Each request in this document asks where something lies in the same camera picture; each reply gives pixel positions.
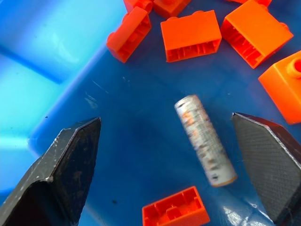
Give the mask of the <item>silver cylindrical battery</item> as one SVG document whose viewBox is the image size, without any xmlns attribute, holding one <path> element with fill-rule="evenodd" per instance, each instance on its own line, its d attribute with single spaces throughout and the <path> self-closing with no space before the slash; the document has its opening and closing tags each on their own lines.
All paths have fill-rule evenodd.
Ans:
<svg viewBox="0 0 301 226">
<path fill-rule="evenodd" d="M 186 96 L 174 108 L 211 186 L 233 183 L 237 174 L 199 98 Z"/>
</svg>

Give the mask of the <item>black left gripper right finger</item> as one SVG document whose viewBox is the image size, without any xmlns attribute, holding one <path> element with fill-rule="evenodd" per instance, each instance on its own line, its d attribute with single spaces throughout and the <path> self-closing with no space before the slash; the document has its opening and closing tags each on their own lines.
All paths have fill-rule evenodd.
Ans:
<svg viewBox="0 0 301 226">
<path fill-rule="evenodd" d="M 281 125 L 231 118 L 249 178 L 274 224 L 301 224 L 301 144 Z"/>
</svg>

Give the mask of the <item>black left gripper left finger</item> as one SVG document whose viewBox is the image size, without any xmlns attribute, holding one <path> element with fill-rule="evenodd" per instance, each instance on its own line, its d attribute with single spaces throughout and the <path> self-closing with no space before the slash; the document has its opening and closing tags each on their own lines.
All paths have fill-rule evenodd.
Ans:
<svg viewBox="0 0 301 226">
<path fill-rule="evenodd" d="M 0 206 L 0 226 L 78 226 L 101 125 L 95 117 L 62 129 Z"/>
</svg>

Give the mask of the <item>blue plastic bin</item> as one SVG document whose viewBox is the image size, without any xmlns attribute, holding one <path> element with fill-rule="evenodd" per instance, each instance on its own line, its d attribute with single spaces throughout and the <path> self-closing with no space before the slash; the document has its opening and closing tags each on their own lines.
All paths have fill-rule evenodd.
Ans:
<svg viewBox="0 0 301 226">
<path fill-rule="evenodd" d="M 283 126 L 301 143 L 258 77 L 301 50 L 301 0 L 269 12 L 294 37 L 251 68 L 226 42 L 216 53 L 168 63 L 160 23 L 126 63 L 106 47 L 126 14 L 123 0 L 0 0 L 0 206 L 62 129 L 100 117 L 95 172 L 78 226 L 142 226 L 143 206 L 195 186 L 206 226 L 274 226 L 245 170 L 233 113 Z M 197 95 L 238 174 L 208 182 L 174 109 Z"/>
</svg>

